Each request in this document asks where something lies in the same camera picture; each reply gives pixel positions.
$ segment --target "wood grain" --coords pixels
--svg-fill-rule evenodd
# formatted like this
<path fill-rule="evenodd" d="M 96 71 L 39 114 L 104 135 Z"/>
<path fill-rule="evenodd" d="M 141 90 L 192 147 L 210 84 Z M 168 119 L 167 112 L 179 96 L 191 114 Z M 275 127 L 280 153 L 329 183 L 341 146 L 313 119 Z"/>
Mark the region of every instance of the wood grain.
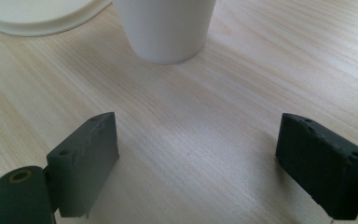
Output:
<path fill-rule="evenodd" d="M 0 176 L 107 111 L 121 159 L 91 219 L 59 223 L 330 223 L 274 152 L 283 112 L 358 145 L 358 1 L 217 1 L 203 51 L 175 65 L 138 58 L 114 6 L 0 33 Z"/>

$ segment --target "wooden table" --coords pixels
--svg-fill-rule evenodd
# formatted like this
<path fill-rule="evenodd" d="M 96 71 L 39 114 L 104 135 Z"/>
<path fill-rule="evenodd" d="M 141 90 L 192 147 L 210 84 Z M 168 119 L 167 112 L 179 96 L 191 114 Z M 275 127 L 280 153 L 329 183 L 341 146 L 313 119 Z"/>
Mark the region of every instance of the wooden table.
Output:
<path fill-rule="evenodd" d="M 218 0 L 205 48 L 175 65 L 138 58 L 113 6 L 0 33 L 0 176 L 107 111 L 121 159 L 91 219 L 59 223 L 330 223 L 274 153 L 283 112 L 358 145 L 358 1 Z"/>

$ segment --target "white paper cup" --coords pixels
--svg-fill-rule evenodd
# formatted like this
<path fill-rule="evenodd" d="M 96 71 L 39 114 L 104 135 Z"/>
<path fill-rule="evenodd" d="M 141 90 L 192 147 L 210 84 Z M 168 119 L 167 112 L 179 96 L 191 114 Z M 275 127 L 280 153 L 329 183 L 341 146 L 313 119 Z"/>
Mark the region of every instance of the white paper cup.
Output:
<path fill-rule="evenodd" d="M 113 0 L 135 53 L 181 63 L 203 47 L 216 0 Z"/>

